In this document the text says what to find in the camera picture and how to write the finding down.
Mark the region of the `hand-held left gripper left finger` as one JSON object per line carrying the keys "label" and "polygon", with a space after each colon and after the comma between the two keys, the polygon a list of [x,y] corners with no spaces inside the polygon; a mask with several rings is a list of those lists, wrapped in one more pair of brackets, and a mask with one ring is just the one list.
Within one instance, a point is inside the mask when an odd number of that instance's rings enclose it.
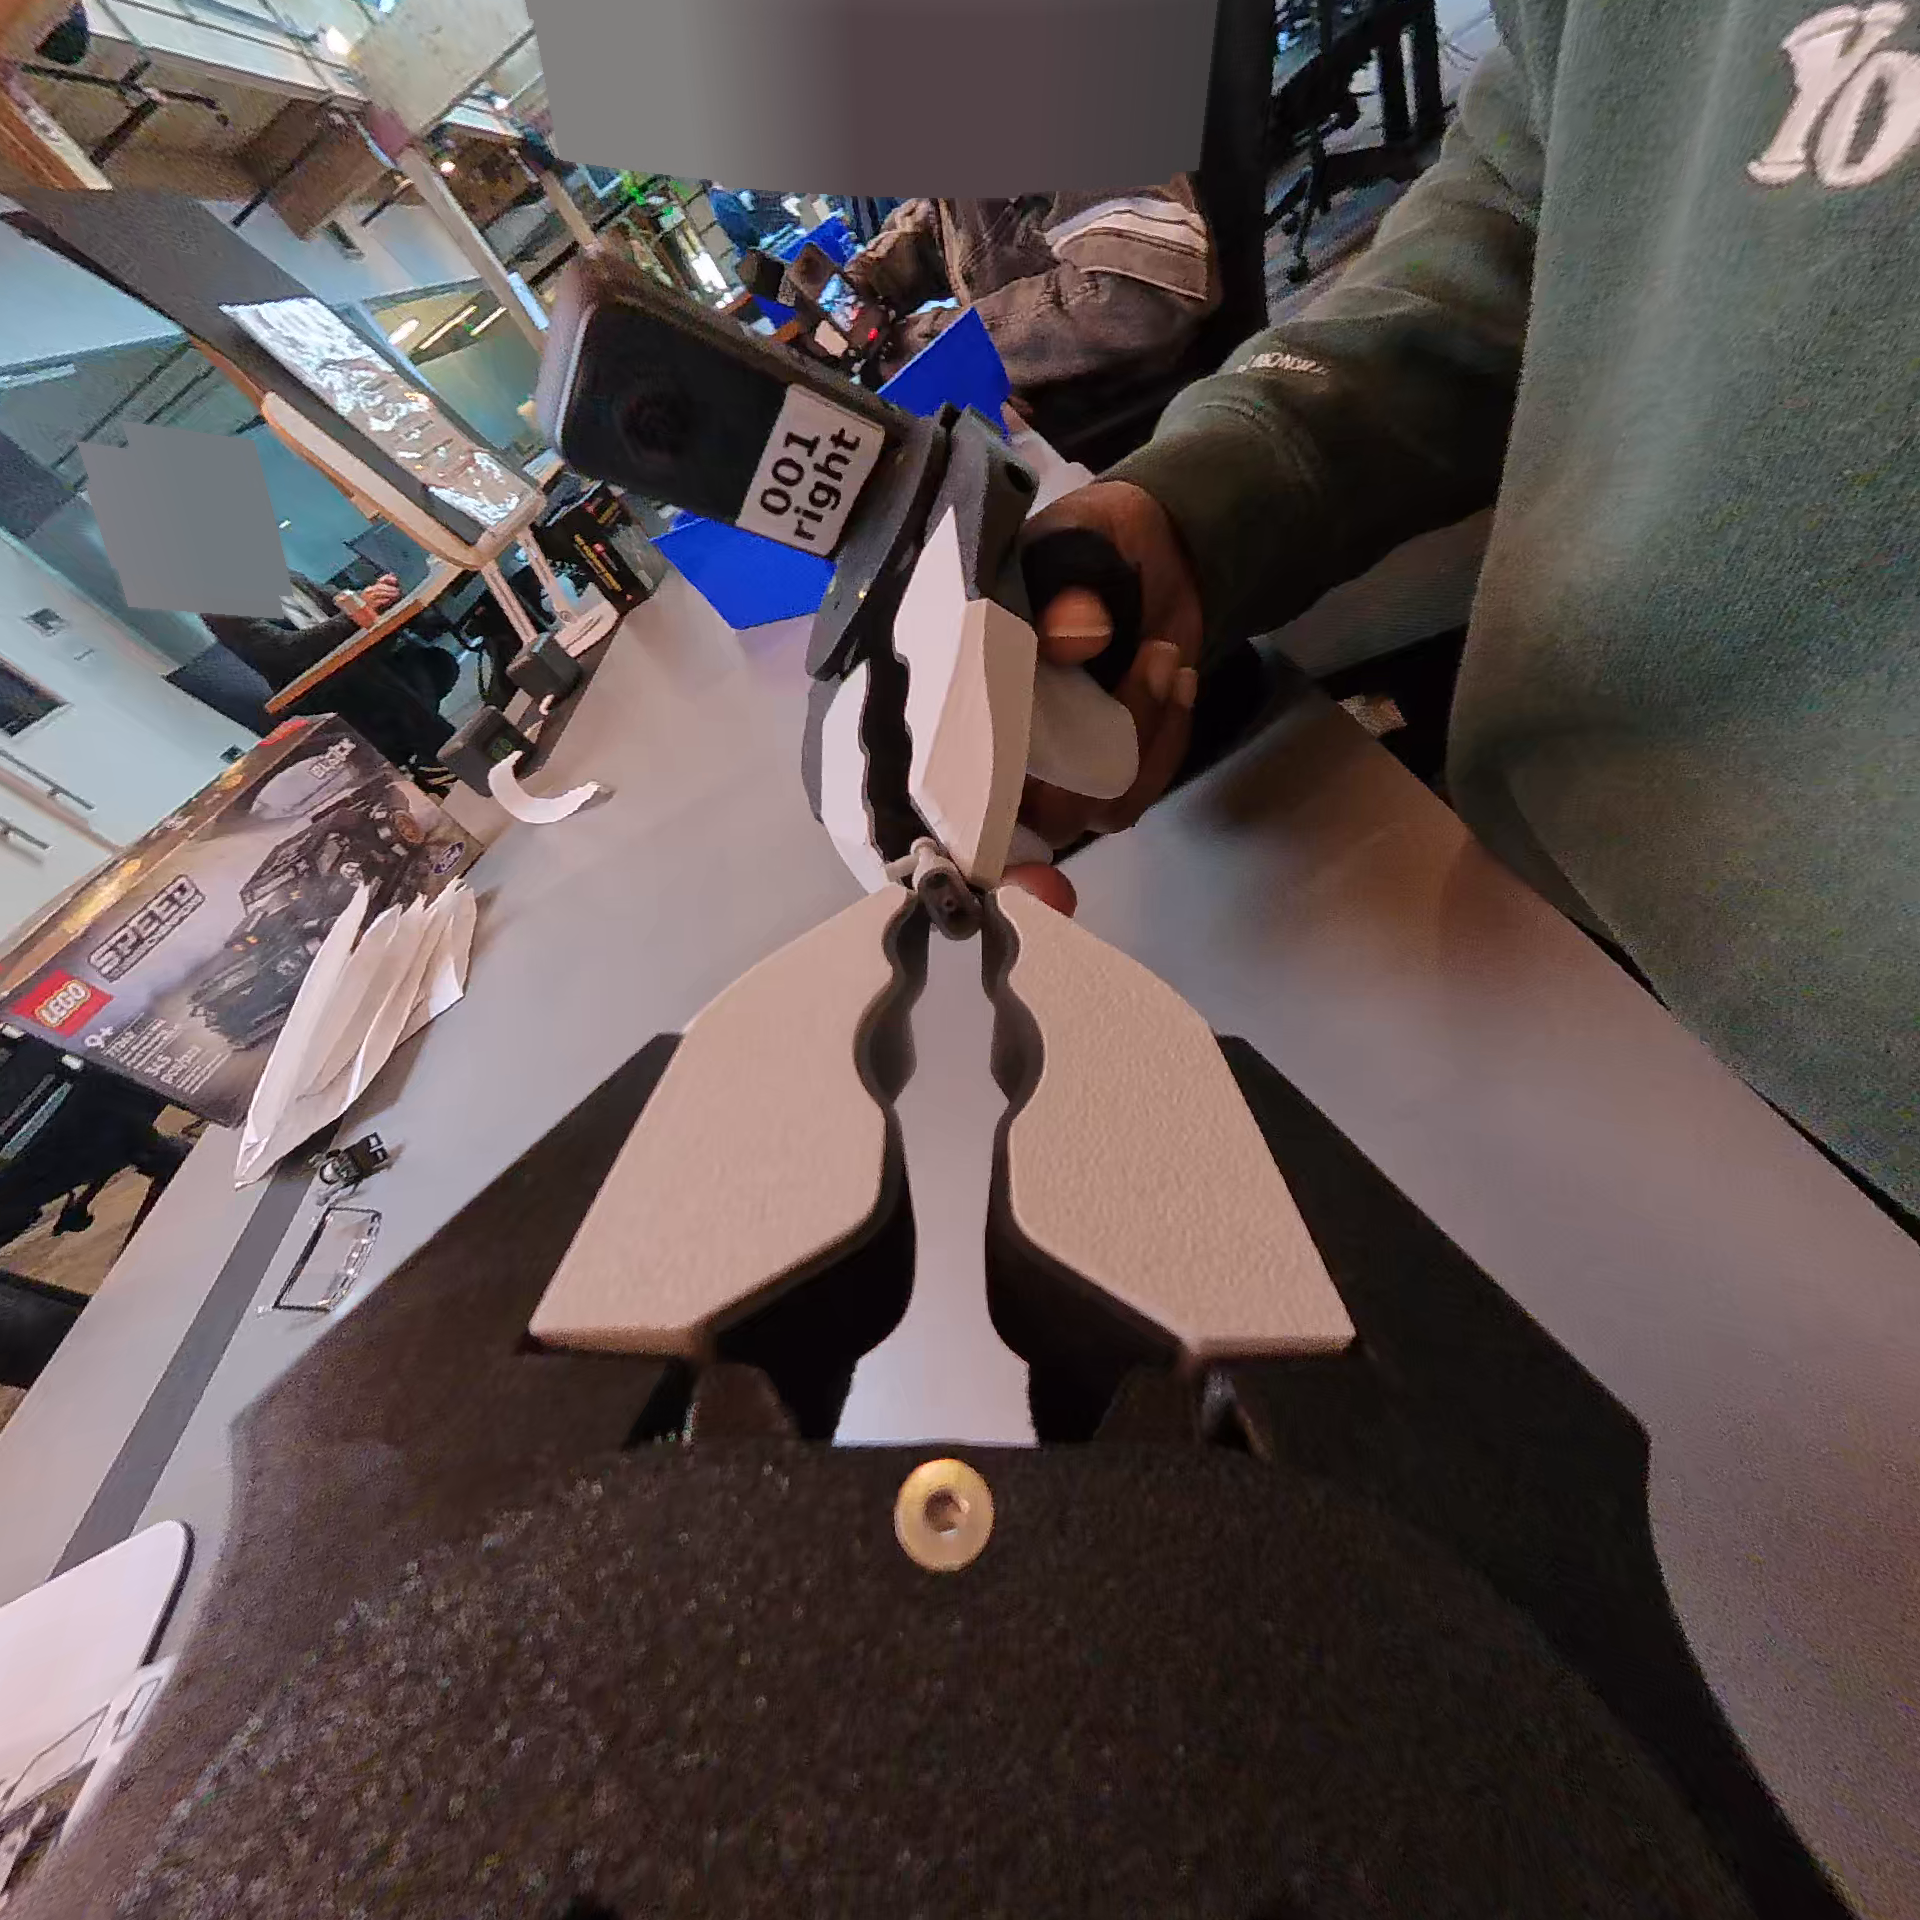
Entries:
{"label": "hand-held left gripper left finger", "polygon": [[549,1350],[706,1359],[848,1257],[898,1184],[921,900],[885,884],[680,1034],[533,1312]]}

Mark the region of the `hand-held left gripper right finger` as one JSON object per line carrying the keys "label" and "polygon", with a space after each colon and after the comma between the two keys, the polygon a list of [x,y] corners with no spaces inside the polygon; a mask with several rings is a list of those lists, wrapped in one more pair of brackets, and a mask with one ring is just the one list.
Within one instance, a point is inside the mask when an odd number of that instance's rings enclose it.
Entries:
{"label": "hand-held left gripper right finger", "polygon": [[1091,1366],[1345,1353],[1352,1312],[1210,1021],[1031,893],[995,896],[985,984],[1007,1344]]}

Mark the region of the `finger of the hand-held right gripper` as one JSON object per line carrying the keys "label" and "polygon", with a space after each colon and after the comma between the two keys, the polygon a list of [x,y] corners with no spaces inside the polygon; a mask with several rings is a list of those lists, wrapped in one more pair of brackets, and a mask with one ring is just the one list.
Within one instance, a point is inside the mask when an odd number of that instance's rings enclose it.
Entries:
{"label": "finger of the hand-held right gripper", "polygon": [[992,890],[1011,864],[1035,708],[1037,637],[969,591],[959,521],[930,528],[895,625],[906,669],[906,796],[963,879]]}
{"label": "finger of the hand-held right gripper", "polygon": [[906,792],[906,718],[887,672],[872,661],[807,693],[802,781],[833,849],[866,893],[898,882],[920,840]]}

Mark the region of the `clear lego windshield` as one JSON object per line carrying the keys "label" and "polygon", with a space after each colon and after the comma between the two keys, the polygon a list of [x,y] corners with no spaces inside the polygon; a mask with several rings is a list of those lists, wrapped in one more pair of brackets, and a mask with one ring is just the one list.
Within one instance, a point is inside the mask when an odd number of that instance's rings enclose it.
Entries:
{"label": "clear lego windshield", "polygon": [[315,1214],[263,1314],[325,1317],[341,1309],[361,1279],[381,1226],[375,1207],[332,1202]]}

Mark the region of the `lego set box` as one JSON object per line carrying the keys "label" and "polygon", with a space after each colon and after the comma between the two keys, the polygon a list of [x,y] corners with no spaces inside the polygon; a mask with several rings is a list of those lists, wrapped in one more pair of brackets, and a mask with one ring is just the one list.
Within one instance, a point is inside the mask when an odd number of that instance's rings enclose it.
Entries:
{"label": "lego set box", "polygon": [[344,718],[295,718],[21,933],[4,1025],[235,1126],[333,920],[476,857]]}

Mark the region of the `person's right hand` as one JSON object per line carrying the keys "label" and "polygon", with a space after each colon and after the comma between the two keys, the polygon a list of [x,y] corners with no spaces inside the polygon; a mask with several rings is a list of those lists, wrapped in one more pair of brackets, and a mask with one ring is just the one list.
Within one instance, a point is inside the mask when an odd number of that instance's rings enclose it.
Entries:
{"label": "person's right hand", "polygon": [[[1172,789],[1193,742],[1197,664],[1204,644],[1204,610],[1177,528],[1153,494],[1101,479],[1080,486],[1025,528],[1025,542],[1061,533],[1101,536],[1138,577],[1141,644],[1114,697],[1132,712],[1138,746],[1133,783],[1114,799],[1025,781],[1019,822],[1049,849],[1087,834],[1128,831]],[[1111,612],[1088,590],[1067,588],[1037,607],[1040,655],[1053,664],[1082,664],[1111,637]],[[1011,862],[1007,884],[1027,889],[1053,911],[1072,918],[1072,878],[1049,862]]]}

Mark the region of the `small blue plastic bin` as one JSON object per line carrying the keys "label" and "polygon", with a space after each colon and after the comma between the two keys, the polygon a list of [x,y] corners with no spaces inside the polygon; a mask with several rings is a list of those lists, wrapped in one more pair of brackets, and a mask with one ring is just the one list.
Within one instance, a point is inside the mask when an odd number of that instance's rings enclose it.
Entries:
{"label": "small blue plastic bin", "polygon": [[1008,438],[1007,407],[1013,384],[984,317],[972,306],[955,306],[946,317],[951,321],[885,380],[879,396],[921,417],[933,417],[944,407],[973,412]]}

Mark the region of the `white curved stand foot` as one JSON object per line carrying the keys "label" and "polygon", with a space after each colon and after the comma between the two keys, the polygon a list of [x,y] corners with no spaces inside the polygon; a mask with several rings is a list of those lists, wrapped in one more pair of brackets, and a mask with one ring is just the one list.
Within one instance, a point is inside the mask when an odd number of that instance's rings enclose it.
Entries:
{"label": "white curved stand foot", "polygon": [[487,791],[491,801],[517,824],[531,828],[562,824],[608,796],[608,789],[599,781],[584,781],[555,796],[540,796],[522,781],[522,751],[511,751],[487,768]]}

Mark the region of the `white paper bags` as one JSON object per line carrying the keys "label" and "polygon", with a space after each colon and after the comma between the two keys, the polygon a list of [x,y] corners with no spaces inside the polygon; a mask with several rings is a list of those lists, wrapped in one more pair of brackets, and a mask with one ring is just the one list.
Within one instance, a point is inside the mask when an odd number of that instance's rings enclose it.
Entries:
{"label": "white paper bags", "polygon": [[465,996],[476,920],[466,878],[377,914],[365,884],[352,890],[257,1081],[233,1161],[237,1191],[348,1114],[396,1048]]}

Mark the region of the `black flag board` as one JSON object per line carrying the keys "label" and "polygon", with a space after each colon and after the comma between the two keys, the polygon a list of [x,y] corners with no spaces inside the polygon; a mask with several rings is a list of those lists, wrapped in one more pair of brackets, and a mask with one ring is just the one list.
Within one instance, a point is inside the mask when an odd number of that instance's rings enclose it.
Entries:
{"label": "black flag board", "polygon": [[536,497],[527,472],[385,335],[199,201],[137,188],[26,188],[4,221],[171,321],[258,416],[277,397],[456,542],[495,542]]}

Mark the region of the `person's green sweatshirt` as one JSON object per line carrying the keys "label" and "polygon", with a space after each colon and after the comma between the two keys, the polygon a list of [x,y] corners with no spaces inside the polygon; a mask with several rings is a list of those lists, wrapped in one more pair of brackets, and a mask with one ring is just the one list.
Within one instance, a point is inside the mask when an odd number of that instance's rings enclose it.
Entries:
{"label": "person's green sweatshirt", "polygon": [[1916,5],[1501,5],[1463,816],[1916,1215]]}

